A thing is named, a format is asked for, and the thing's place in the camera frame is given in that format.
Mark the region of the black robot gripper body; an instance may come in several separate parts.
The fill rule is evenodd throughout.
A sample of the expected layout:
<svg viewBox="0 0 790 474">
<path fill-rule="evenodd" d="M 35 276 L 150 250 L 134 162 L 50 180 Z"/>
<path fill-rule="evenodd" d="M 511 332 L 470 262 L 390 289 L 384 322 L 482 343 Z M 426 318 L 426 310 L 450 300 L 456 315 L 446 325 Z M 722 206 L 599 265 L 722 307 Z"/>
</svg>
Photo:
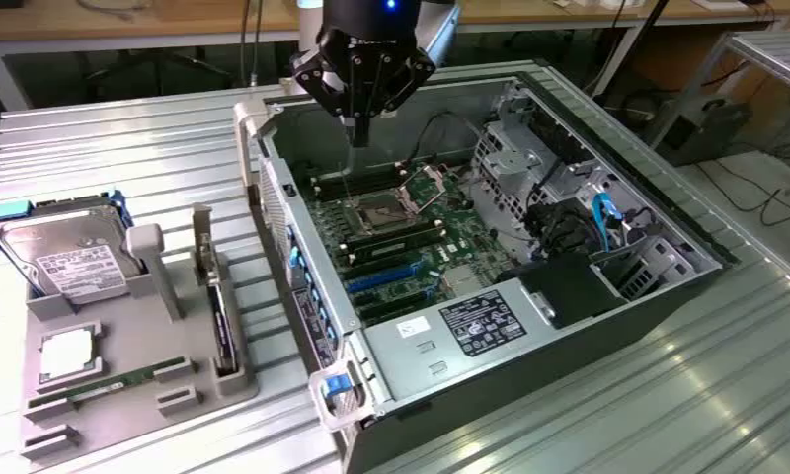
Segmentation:
<svg viewBox="0 0 790 474">
<path fill-rule="evenodd" d="M 416 51 L 418 1 L 330 0 L 322 2 L 319 51 L 342 54 L 350 39 L 399 55 Z"/>
</svg>

